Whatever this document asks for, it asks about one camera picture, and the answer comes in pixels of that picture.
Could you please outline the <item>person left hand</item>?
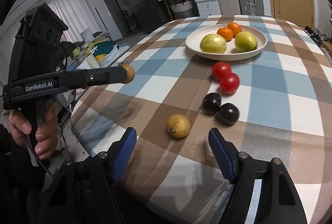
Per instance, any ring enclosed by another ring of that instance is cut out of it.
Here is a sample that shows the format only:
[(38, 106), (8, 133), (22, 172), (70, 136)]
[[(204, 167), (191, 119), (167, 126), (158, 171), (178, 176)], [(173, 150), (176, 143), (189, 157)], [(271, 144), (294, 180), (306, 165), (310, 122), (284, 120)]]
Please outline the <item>person left hand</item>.
[[(51, 157), (58, 145), (57, 113), (54, 103), (49, 105), (44, 115), (44, 119), (44, 124), (39, 126), (35, 133), (35, 138), (37, 140), (35, 153), (41, 160)], [(16, 144), (24, 146), (25, 141), (23, 135), (29, 135), (32, 131), (32, 126), (19, 110), (10, 113), (9, 126), (11, 135)]]

